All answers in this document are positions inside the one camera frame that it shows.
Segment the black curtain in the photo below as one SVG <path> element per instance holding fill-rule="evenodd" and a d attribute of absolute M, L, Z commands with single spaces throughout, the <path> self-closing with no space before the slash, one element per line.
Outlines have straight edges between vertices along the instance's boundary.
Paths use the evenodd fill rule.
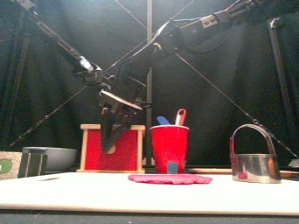
<path fill-rule="evenodd" d="M 234 2 L 156 0 L 154 30 L 174 16 L 175 19 L 208 16 Z M 70 45 L 103 70 L 115 73 L 111 65 L 146 41 L 147 1 L 35 3 L 44 22 Z M 0 37 L 19 38 L 0 44 L 1 150 L 43 121 L 8 150 L 48 146 L 75 148 L 80 152 L 80 125 L 99 123 L 99 93 L 74 77 L 74 65 L 35 29 L 19 7 L 4 0 L 1 6 Z M 279 28 L 279 47 L 292 99 L 292 123 L 298 123 L 298 15 L 282 18 L 286 25 Z M 186 126 L 191 128 L 188 165 L 230 165 L 230 136 L 239 125 L 252 123 L 251 118 L 287 145 L 298 147 L 290 139 L 267 21 L 238 24 L 154 65 L 154 125 L 158 116 L 174 122 L 180 108 L 187 109 Z M 135 123 L 146 124 L 146 112 Z M 266 140 L 254 130 L 242 130 L 236 142 L 236 152 L 267 153 Z M 292 155 L 276 142 L 275 151 L 280 166 L 287 166 Z"/>

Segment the table surface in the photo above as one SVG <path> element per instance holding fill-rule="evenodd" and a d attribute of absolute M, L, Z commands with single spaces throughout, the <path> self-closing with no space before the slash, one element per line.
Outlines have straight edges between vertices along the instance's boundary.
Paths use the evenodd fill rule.
<path fill-rule="evenodd" d="M 238 182 L 231 175 L 207 185 L 155 185 L 124 173 L 68 172 L 0 181 L 0 209 L 140 214 L 299 215 L 299 182 Z"/>

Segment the red box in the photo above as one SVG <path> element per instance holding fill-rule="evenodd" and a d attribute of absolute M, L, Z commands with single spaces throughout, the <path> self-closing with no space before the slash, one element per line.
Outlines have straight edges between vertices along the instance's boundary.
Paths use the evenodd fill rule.
<path fill-rule="evenodd" d="M 82 124 L 83 144 L 78 172 L 144 172 L 143 138 L 146 126 L 132 125 L 115 144 L 115 152 L 100 148 L 100 125 Z"/>

